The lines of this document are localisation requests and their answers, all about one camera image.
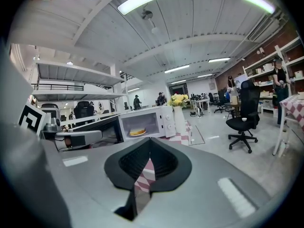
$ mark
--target red brick wall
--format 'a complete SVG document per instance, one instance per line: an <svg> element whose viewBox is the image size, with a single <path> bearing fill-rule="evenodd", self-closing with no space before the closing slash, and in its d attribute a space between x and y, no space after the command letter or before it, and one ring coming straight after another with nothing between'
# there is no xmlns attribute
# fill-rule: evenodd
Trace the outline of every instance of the red brick wall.
<svg viewBox="0 0 304 228"><path fill-rule="evenodd" d="M284 45L286 45L288 42L292 41L296 37L297 37L297 33L296 33L293 25L288 22L275 36L273 36L268 41L266 41L263 45L261 45L261 47L264 49L265 55L267 56L276 50L275 49L276 45L278 45L279 47L283 47ZM290 58L290 60L294 60L298 57L304 56L303 46L299 45L299 46L295 47L294 49L288 51L287 56ZM218 90L220 90L224 87L227 87L229 75L232 75L232 77L235 78L239 75L244 74L243 66L247 67L247 66L257 62L258 60L260 60L260 57L255 50L246 57L245 61L238 62L232 68L230 68L223 74L216 77L215 80L217 83ZM295 71L299 71L300 68L301 68L301 70L304 71L304 63L292 66L290 68L293 71L293 73ZM259 81L263 81L264 79L266 80L267 76L266 76L266 78L259 77ZM296 81L296 87L304 88L304 80ZM264 90L267 90L267 91L271 90L271 89L272 89L272 86L264 87Z"/></svg>

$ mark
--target gray floor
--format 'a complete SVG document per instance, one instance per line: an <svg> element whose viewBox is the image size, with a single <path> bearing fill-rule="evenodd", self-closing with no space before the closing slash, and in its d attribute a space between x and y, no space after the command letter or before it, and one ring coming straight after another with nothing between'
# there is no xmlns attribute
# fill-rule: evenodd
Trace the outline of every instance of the gray floor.
<svg viewBox="0 0 304 228"><path fill-rule="evenodd" d="M296 124L290 124L290 148L285 150L281 158L273 156L272 151L279 134L277 119L272 114L264 113L255 130L252 130L254 137L258 138L258 143L248 140L252 153L248 153L248 148L243 142L238 142L229 150L229 144L235 139L228 139L228 134L237 134L236 131L226 125L227 113L214 112L215 106L211 107L211 113L204 111L202 118L190 117L190 109L183 110L185 119L193 128L193 139L200 139L202 135L205 144L192 145L192 148L216 154L230 162L241 171L256 180L271 196L284 190L297 174L304 156L304 134L302 129ZM137 192L137 208L140 212L149 201L149 195Z"/></svg>

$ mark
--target microwave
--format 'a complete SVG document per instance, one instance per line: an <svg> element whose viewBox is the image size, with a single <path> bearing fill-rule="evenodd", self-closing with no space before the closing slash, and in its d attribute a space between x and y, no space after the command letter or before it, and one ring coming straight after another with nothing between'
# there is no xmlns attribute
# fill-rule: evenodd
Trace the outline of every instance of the microwave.
<svg viewBox="0 0 304 228"><path fill-rule="evenodd" d="M175 121L171 106L156 106L135 110L118 116L123 140L134 140L145 137L175 136Z"/></svg>

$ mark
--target pink checkered cloth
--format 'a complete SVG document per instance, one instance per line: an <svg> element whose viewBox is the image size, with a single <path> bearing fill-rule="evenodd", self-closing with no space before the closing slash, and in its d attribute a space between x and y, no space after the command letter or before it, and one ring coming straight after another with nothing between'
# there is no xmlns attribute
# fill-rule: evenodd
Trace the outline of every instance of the pink checkered cloth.
<svg viewBox="0 0 304 228"><path fill-rule="evenodd" d="M299 100L298 95L292 95L280 101L280 104L286 108L287 114L292 114L295 117L304 132L304 100Z"/></svg>
<svg viewBox="0 0 304 228"><path fill-rule="evenodd" d="M190 135L191 129L192 129L191 124L188 121L186 121L186 133L185 134L176 133L176 135L173 137L170 137L170 138L162 137L162 139L167 139L169 141L173 141L173 142L188 146L189 145L189 135ZM149 161L148 161L147 165L144 167L140 177L135 182L135 188L139 189L141 191L144 191L144 192L149 192L150 184L153 182L155 182L154 166L153 166L151 159L149 159Z"/></svg>

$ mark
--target ceiling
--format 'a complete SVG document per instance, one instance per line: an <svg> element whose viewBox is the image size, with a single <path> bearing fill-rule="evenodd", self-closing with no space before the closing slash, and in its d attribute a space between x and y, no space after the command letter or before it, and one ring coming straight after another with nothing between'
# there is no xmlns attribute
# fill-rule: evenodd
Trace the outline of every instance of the ceiling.
<svg viewBox="0 0 304 228"><path fill-rule="evenodd" d="M37 45L44 59L72 60L108 73L117 64L141 80L170 83L215 76L235 63L257 45L246 36L265 16L243 0L156 0L145 7L158 28L153 34L151 23L141 18L143 6L125 16L117 10L125 1L29 0L16 17L11 42ZM208 63L219 57L232 58Z"/></svg>

